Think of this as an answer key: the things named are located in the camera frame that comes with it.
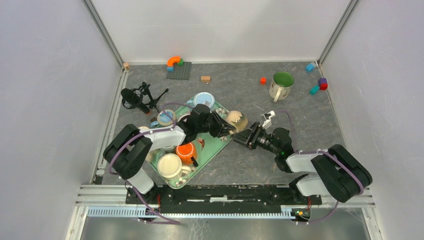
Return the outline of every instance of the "gray table surface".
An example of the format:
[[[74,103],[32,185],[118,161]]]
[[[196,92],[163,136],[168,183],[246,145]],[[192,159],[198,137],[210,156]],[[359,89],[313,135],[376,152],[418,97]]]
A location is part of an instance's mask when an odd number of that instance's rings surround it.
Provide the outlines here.
[[[324,149],[334,144],[343,144],[327,92],[309,94],[310,89],[318,84],[320,73],[317,69],[306,72],[307,64],[308,62],[193,64],[189,80],[166,79],[165,65],[138,65],[131,66],[126,87],[136,88],[142,82],[147,82],[151,84],[150,91],[154,98],[169,88],[159,105],[168,102],[185,103],[199,92],[209,92],[228,110],[244,113],[249,120],[248,126],[259,121],[263,113],[287,110],[294,121],[298,147],[301,150]],[[291,73],[294,76],[294,85],[286,99],[274,103],[268,91],[273,75],[278,71]],[[211,83],[202,83],[201,76],[211,76]],[[266,85],[260,85],[261,77],[267,78]],[[177,108],[178,106],[169,107],[172,110]],[[128,110],[121,106],[114,134],[118,134],[127,124],[149,126],[150,119],[157,114],[156,110],[146,115],[138,109]],[[277,114],[272,119],[272,126],[267,132],[272,133],[276,127],[290,129],[284,113]],[[263,149],[248,150],[231,141],[188,184],[288,184],[300,175],[281,172],[274,157],[275,155]],[[156,184],[165,183],[147,162],[143,168]],[[124,181],[105,173],[102,184],[123,185]]]

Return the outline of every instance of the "white wall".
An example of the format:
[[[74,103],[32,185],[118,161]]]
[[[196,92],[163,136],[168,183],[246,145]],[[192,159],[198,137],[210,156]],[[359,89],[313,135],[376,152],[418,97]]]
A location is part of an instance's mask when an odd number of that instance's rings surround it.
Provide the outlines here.
[[[316,60],[349,0],[93,0],[126,62]]]
[[[0,36],[0,239],[63,239],[120,68],[80,0],[2,1]]]
[[[424,1],[363,0],[324,62],[385,239],[423,239]]]

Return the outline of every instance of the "floor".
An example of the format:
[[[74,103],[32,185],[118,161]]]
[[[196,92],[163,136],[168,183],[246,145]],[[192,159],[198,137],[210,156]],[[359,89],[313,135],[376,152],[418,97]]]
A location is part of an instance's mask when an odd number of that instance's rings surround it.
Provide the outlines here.
[[[157,97],[166,88],[160,105],[168,102],[185,103],[199,92],[209,92],[215,100],[228,110],[238,110],[249,119],[249,124],[260,120],[263,113],[271,110],[287,110],[293,118],[298,146],[302,150],[315,150],[343,144],[333,107],[326,91],[310,95],[309,90],[317,84],[320,73],[317,69],[306,72],[308,62],[261,62],[261,63],[210,63],[193,64],[189,80],[166,79],[165,65],[131,66],[127,88],[136,88],[142,82],[151,84],[150,91]],[[286,71],[294,76],[294,85],[284,100],[274,103],[268,91],[274,73]],[[201,76],[211,76],[209,84],[200,81]],[[260,85],[261,77],[267,78]],[[138,109],[128,110],[121,106],[116,123],[115,135],[127,124],[148,126],[150,119],[158,113],[145,115]],[[278,114],[272,126],[290,129],[286,115]],[[188,184],[288,184],[298,176],[296,173],[281,172],[270,152],[263,149],[247,150],[230,142]],[[147,174],[158,185],[164,181],[144,164]],[[124,181],[114,175],[105,174],[102,184],[123,185]]]
[[[328,209],[313,208],[312,216],[321,218]],[[327,220],[296,226],[286,219],[180,218],[181,225],[151,225],[134,218],[88,217],[83,240],[369,240],[362,210],[339,208]]]

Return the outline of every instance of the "wooden block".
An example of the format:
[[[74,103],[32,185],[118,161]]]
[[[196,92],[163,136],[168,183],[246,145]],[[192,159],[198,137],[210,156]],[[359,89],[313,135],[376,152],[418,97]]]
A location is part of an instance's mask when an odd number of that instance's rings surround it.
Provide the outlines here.
[[[200,81],[208,84],[211,82],[211,76],[201,76]]]
[[[130,69],[130,64],[129,64],[128,62],[124,62],[124,63],[123,63],[123,68],[124,68],[125,70]]]

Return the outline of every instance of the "orange mug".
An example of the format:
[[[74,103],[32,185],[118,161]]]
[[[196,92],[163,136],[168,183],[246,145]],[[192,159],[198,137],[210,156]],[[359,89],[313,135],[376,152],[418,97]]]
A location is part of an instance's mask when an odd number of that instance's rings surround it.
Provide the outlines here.
[[[198,157],[198,153],[196,151],[195,145],[190,142],[185,145],[177,146],[175,148],[175,152],[177,156],[181,159],[181,162],[185,165],[193,164],[195,167],[198,166],[196,162],[196,158]]]

